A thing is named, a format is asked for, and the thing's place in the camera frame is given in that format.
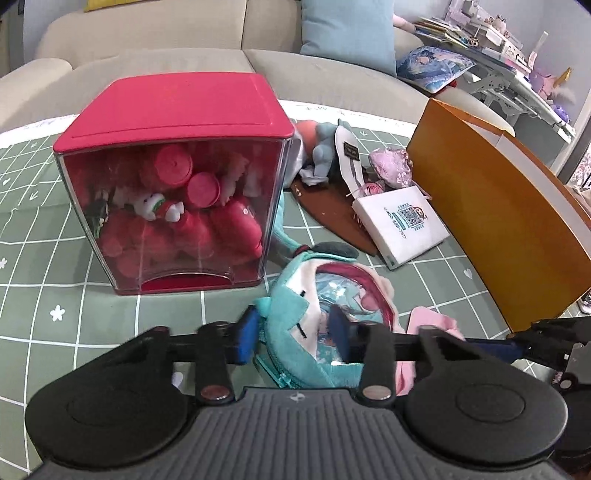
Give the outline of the green grid table mat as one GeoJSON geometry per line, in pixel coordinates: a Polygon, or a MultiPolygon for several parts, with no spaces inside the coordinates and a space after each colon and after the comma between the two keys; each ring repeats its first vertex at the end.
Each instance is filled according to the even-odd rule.
{"type": "MultiPolygon", "coordinates": [[[[280,101],[291,119],[353,127],[363,162],[381,146],[407,146],[418,121],[280,101]]],[[[280,267],[267,263],[252,288],[119,296],[86,241],[54,162],[52,146],[70,118],[1,134],[1,479],[22,479],[40,460],[25,432],[29,398],[50,381],[155,325],[173,334],[233,321],[269,293],[280,267]]],[[[378,257],[360,263],[388,277],[406,329],[411,311],[431,308],[467,337],[500,338],[508,327],[464,251],[450,237],[389,271],[378,257]]]]}

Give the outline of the beige sofa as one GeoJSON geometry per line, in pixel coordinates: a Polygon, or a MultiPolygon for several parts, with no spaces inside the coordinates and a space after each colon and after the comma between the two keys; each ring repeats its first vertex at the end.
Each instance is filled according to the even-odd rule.
{"type": "Polygon", "coordinates": [[[114,80],[247,72],[281,100],[418,123],[429,98],[379,71],[301,55],[297,1],[138,1],[48,25],[34,58],[1,79],[4,131],[76,114],[114,80]]]}

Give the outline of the white shelf with toys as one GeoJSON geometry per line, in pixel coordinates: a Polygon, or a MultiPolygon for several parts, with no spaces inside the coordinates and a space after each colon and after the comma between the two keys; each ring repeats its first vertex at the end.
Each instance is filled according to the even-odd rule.
{"type": "Polygon", "coordinates": [[[565,110],[575,101],[567,88],[572,69],[551,75],[536,68],[547,32],[524,54],[506,19],[489,14],[477,1],[452,1],[443,19],[422,17],[414,25],[418,36],[472,59],[486,73],[467,77],[463,89],[469,94],[487,105],[498,103],[511,124],[527,115],[543,121],[565,144],[574,142],[576,130],[565,110]]]}

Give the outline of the white printed small box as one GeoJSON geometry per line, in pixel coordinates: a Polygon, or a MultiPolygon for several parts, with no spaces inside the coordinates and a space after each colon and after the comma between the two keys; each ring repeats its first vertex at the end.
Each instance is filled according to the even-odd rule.
{"type": "Polygon", "coordinates": [[[360,197],[352,207],[390,270],[414,260],[450,236],[417,186],[360,197]]]}

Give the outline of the orange cardboard box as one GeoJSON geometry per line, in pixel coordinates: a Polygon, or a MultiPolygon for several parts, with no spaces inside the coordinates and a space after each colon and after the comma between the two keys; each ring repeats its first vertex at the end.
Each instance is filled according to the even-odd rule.
{"type": "Polygon", "coordinates": [[[407,151],[512,330],[559,317],[589,290],[590,215],[514,136],[432,99],[407,151]]]}

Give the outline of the anime print cushion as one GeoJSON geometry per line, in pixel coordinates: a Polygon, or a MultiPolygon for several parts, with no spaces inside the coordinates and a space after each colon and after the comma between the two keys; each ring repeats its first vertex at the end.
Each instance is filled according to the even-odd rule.
{"type": "Polygon", "coordinates": [[[423,46],[397,61],[397,75],[430,94],[439,93],[476,62],[462,54],[439,47],[423,46]]]}

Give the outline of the brown leather piece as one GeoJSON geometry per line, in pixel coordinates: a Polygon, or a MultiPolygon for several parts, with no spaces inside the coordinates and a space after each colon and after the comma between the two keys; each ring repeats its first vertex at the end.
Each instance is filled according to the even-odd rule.
{"type": "Polygon", "coordinates": [[[367,231],[356,221],[353,200],[342,180],[327,185],[307,186],[301,179],[290,185],[295,200],[315,221],[356,249],[376,256],[378,249],[367,231]]]}

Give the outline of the blue plush toy red ball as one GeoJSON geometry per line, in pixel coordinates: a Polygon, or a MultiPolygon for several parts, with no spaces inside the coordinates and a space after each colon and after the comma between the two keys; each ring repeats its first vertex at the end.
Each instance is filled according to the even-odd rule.
{"type": "Polygon", "coordinates": [[[342,126],[351,130],[348,122],[338,120],[318,123],[304,120],[295,123],[297,133],[304,141],[304,152],[307,160],[300,169],[301,181],[307,186],[327,185],[329,181],[339,178],[339,155],[335,149],[335,132],[342,126]]]}

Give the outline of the red lidded clear toy box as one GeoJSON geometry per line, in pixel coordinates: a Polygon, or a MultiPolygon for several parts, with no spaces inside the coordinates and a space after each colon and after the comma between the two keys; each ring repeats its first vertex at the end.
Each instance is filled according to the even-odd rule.
{"type": "Polygon", "coordinates": [[[294,125],[263,76],[111,83],[55,142],[89,244],[121,295],[263,279],[294,125]]]}

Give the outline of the teal plush doll bag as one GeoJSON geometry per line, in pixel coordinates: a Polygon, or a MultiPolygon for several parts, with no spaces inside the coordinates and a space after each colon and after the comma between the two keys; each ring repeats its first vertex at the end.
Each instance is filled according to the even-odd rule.
{"type": "Polygon", "coordinates": [[[402,333],[391,281],[359,263],[359,252],[341,242],[314,246],[297,243],[283,230],[284,199],[273,224],[273,251],[284,261],[270,295],[256,300],[259,365],[280,388],[353,387],[360,364],[342,363],[329,337],[329,311],[342,311],[353,321],[370,321],[402,333]]]}

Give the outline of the pink soft cloth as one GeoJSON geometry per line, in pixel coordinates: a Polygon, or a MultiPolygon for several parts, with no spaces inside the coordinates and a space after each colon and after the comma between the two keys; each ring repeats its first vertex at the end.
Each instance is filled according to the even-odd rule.
{"type": "Polygon", "coordinates": [[[443,357],[439,353],[438,340],[447,340],[451,337],[459,341],[465,341],[457,321],[447,315],[438,313],[426,307],[413,309],[408,327],[408,335],[414,335],[415,343],[411,346],[409,357],[403,357],[406,353],[403,347],[396,347],[396,394],[407,395],[416,382],[417,370],[423,370],[420,376],[427,376],[432,368],[432,360],[440,360],[443,357]]]}

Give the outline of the pink brocade pouch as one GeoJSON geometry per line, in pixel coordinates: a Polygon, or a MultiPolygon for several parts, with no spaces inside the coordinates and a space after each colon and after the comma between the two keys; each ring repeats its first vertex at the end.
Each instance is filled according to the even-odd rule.
{"type": "Polygon", "coordinates": [[[376,149],[368,158],[378,179],[363,185],[363,195],[372,196],[414,185],[413,162],[405,148],[376,149]]]}

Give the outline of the yellow cushion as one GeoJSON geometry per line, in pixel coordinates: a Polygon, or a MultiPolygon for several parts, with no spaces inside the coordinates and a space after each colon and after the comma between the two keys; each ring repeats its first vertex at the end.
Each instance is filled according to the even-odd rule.
{"type": "Polygon", "coordinates": [[[86,2],[84,11],[93,12],[101,9],[113,8],[134,2],[135,0],[88,0],[86,2]]]}

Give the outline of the light blue cushion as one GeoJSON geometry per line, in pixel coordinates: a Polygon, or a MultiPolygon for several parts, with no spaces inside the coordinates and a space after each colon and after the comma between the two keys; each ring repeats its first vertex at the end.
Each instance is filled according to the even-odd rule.
{"type": "Polygon", "coordinates": [[[395,77],[394,3],[307,0],[301,3],[301,54],[341,61],[395,77]]]}

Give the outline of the silver grey cloth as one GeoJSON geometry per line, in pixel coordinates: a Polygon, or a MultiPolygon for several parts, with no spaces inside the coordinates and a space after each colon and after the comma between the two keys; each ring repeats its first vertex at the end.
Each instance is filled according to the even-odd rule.
{"type": "Polygon", "coordinates": [[[308,154],[305,151],[304,138],[297,130],[294,131],[294,137],[291,139],[290,150],[287,153],[286,173],[283,177],[283,189],[290,188],[290,185],[296,179],[297,174],[304,168],[308,161],[308,154]]]}

